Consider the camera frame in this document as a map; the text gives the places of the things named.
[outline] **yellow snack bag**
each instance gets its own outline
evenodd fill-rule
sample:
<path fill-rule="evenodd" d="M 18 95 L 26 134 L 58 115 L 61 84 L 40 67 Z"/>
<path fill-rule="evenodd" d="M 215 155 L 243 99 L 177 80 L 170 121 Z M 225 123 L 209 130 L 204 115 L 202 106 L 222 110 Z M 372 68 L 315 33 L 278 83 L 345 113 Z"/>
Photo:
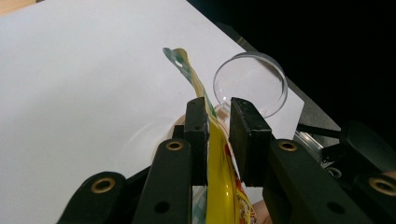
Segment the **yellow snack bag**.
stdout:
<path fill-rule="evenodd" d="M 243 190 L 233 164 L 232 148 L 227 133 L 218 123 L 217 113 L 207 97 L 204 85 L 190 66 L 184 49 L 164 48 L 163 53 L 194 87 L 197 97 L 205 97 L 209 117 L 208 186 L 204 223 L 253 224 L 255 213 Z"/>

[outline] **black background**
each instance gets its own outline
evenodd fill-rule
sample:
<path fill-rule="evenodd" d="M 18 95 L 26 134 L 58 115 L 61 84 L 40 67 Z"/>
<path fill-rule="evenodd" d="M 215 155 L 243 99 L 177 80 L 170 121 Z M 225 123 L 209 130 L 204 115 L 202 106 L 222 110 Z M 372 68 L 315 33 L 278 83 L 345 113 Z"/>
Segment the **black background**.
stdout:
<path fill-rule="evenodd" d="M 275 58 L 340 127 L 358 120 L 396 148 L 396 12 L 390 3 L 190 2 Z"/>

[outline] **screw hole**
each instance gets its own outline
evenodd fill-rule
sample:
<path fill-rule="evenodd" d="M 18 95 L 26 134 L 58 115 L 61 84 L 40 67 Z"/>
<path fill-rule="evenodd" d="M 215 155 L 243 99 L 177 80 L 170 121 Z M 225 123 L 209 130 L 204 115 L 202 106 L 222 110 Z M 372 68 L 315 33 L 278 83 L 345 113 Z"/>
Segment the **screw hole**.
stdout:
<path fill-rule="evenodd" d="M 92 186 L 91 186 L 91 191 L 93 193 L 105 193 L 108 192 L 109 190 L 113 189 L 113 187 L 116 185 L 116 181 L 111 178 L 111 177 L 104 177 L 101 179 L 96 180 Z"/>
<path fill-rule="evenodd" d="M 396 196 L 396 186 L 381 178 L 370 178 L 370 186 L 376 191 L 387 194 L 388 196 Z"/>
<path fill-rule="evenodd" d="M 166 144 L 166 148 L 173 151 L 180 150 L 183 148 L 183 144 L 181 144 L 180 142 L 170 142 Z"/>
<path fill-rule="evenodd" d="M 327 203 L 327 207 L 336 214 L 344 214 L 346 211 L 343 206 L 335 202 Z"/>
<path fill-rule="evenodd" d="M 286 150 L 286 151 L 295 151 L 295 150 L 297 150 L 297 146 L 295 146 L 291 142 L 282 141 L 282 142 L 279 143 L 279 146 L 280 146 L 280 148 L 282 148 L 283 150 Z"/>
<path fill-rule="evenodd" d="M 159 202 L 155 204 L 154 211 L 156 213 L 165 213 L 169 210 L 170 204 L 167 202 Z"/>

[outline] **white table surface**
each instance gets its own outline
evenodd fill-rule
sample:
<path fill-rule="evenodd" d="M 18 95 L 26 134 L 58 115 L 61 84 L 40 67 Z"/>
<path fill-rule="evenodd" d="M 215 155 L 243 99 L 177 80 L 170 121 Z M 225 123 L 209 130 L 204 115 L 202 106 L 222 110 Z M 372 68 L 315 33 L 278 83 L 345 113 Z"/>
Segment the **white table surface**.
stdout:
<path fill-rule="evenodd" d="M 163 48 L 183 48 L 216 105 L 217 69 L 244 50 L 183 0 L 50 0 L 0 17 L 0 223 L 55 223 L 91 175 L 126 177 L 195 98 Z M 291 90 L 267 119 L 292 139 Z"/>

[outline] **clear plastic cup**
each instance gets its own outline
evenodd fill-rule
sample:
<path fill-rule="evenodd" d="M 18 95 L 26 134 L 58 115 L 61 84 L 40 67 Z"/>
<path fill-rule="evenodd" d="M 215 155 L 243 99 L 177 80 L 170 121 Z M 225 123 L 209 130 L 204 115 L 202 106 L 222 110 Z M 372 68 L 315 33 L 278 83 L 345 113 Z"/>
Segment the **clear plastic cup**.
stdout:
<path fill-rule="evenodd" d="M 253 103 L 264 118 L 273 116 L 285 104 L 288 82 L 282 67 L 272 57 L 255 51 L 233 56 L 216 72 L 213 91 L 226 111 L 231 98 Z"/>

